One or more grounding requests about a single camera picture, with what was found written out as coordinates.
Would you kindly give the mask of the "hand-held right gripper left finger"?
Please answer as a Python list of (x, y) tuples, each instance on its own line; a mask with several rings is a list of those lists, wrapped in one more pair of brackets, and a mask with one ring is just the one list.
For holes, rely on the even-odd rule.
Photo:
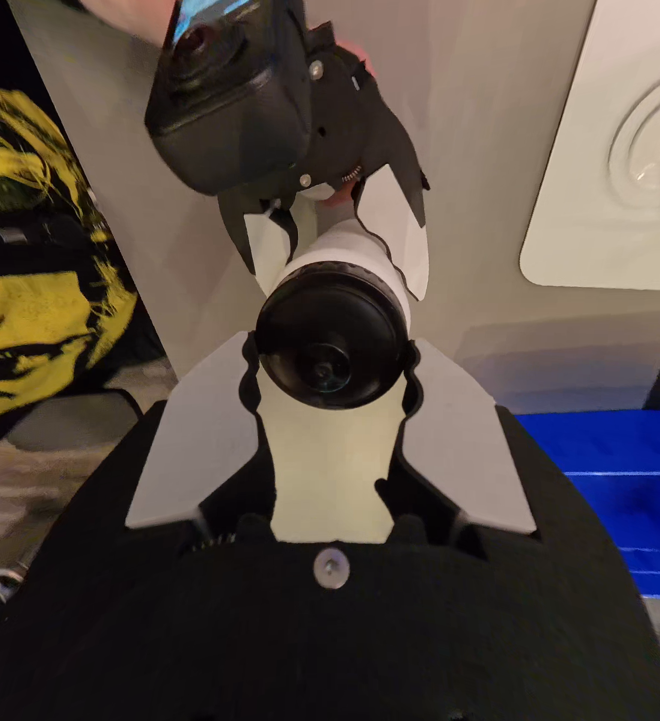
[(125, 524), (189, 521), (204, 536), (235, 534), (241, 519), (269, 523), (277, 500), (274, 462), (257, 382), (253, 332), (239, 332), (172, 391)]

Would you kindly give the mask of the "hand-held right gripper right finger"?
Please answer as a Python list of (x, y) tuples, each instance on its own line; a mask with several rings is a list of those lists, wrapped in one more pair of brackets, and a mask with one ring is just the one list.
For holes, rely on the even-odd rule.
[(466, 527), (537, 530), (493, 397), (424, 339), (411, 341), (387, 477), (378, 495), (394, 523), (414, 517), (430, 544)]

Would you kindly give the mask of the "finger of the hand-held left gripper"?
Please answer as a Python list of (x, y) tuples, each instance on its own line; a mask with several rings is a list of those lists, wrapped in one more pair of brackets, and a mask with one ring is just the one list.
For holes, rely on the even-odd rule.
[(298, 247), (298, 228), (289, 210), (280, 206), (263, 213), (244, 214), (253, 271), (259, 287), (269, 296), (280, 282)]
[(364, 178), (354, 200), (361, 227), (378, 239), (407, 292), (425, 299), (429, 282), (429, 246), (424, 221), (418, 221), (389, 164)]

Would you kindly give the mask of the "white bottle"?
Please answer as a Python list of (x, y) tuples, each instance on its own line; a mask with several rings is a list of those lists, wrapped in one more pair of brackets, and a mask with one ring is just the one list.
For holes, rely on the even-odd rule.
[(357, 266), (377, 277), (390, 290), (390, 297), (401, 308), (406, 329), (411, 329), (411, 312), (408, 292), (400, 272), (391, 263), (386, 249), (374, 236), (366, 233), (357, 220), (335, 224), (322, 234), (299, 258), (290, 261), (275, 280), (271, 291), (289, 279), (289, 276), (305, 266), (321, 262), (335, 262)]

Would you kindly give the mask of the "black bottle lid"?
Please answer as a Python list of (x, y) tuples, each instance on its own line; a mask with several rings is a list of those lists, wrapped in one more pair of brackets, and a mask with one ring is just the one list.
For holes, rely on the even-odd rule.
[(254, 338), (273, 383), (323, 410), (363, 407), (388, 392), (409, 344), (400, 296), (366, 268), (335, 261), (289, 274), (263, 305)]

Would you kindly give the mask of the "blue plastic bin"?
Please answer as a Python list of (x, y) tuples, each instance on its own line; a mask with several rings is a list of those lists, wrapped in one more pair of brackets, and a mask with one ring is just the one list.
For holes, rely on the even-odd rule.
[(660, 599), (660, 410), (517, 419), (596, 512), (641, 595)]

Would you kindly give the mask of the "person's left forearm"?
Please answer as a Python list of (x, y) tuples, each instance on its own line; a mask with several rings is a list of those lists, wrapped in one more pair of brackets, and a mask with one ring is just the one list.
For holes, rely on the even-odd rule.
[(175, 1), (60, 1), (78, 12), (93, 14), (110, 27), (156, 48), (163, 46)]

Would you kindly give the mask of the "black yellow printed shirt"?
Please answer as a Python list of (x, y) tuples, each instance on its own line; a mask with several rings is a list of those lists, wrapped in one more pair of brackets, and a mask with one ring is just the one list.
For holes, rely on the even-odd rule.
[(0, 88), (0, 440), (41, 402), (165, 357), (62, 126)]

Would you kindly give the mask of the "clear round stand foot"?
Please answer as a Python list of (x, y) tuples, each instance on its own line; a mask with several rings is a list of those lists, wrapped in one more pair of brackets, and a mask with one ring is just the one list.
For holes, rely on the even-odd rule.
[(618, 123), (608, 145), (606, 170), (620, 205), (660, 219), (660, 78)]

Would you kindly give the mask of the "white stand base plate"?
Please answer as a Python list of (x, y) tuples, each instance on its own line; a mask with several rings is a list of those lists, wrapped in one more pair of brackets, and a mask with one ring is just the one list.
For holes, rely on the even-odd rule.
[(660, 291), (660, 219), (607, 183), (610, 140), (660, 78), (660, 1), (596, 2), (520, 253), (532, 284)]

